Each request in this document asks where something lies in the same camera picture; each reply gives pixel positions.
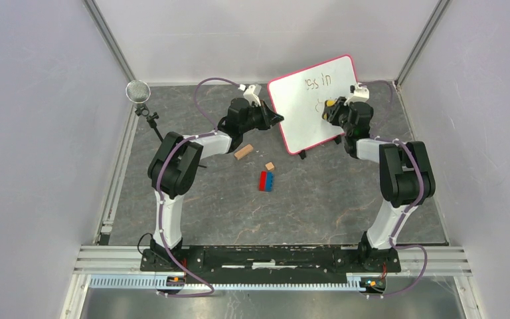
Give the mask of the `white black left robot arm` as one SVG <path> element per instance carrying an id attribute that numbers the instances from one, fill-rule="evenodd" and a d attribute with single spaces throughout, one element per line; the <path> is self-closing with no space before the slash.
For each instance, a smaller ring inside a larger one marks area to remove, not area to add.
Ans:
<path id="1" fill-rule="evenodd" d="M 192 187 L 201 160 L 234 152 L 251 130 L 269 130 L 284 121 L 265 101 L 232 99 L 227 115 L 212 131 L 198 135 L 168 132 L 147 170 L 156 196 L 156 228 L 150 249 L 165 270 L 182 262 L 181 215 L 185 194 Z"/>

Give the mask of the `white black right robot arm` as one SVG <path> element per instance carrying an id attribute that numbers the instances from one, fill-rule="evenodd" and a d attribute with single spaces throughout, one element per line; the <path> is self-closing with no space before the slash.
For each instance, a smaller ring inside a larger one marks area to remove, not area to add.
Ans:
<path id="1" fill-rule="evenodd" d="M 343 130 L 343 147 L 358 160 L 376 163 L 383 202 L 373 225 L 358 245 L 357 263 L 374 271 L 395 252 L 409 215 L 432 197 L 436 182 L 424 142 L 371 136 L 374 110 L 366 102 L 327 100 L 322 118 Z"/>

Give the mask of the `yellow whiteboard eraser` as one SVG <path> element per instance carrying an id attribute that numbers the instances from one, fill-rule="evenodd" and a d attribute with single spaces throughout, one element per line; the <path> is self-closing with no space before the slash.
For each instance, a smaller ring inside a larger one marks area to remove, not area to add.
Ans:
<path id="1" fill-rule="evenodd" d="M 323 114 L 325 117 L 328 117 L 328 116 L 332 115 L 332 113 L 334 113 L 335 108 L 336 108 L 336 106 L 335 106 L 336 103 L 337 103 L 336 100 L 326 100 L 324 102 Z"/>

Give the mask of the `pink framed whiteboard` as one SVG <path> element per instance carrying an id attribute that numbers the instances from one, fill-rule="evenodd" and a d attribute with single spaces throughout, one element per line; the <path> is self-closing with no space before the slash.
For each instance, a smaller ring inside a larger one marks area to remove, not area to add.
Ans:
<path id="1" fill-rule="evenodd" d="M 350 55 L 342 55 L 275 78 L 267 85 L 286 151 L 297 155 L 343 134 L 323 119 L 326 100 L 348 97 L 357 76 Z"/>

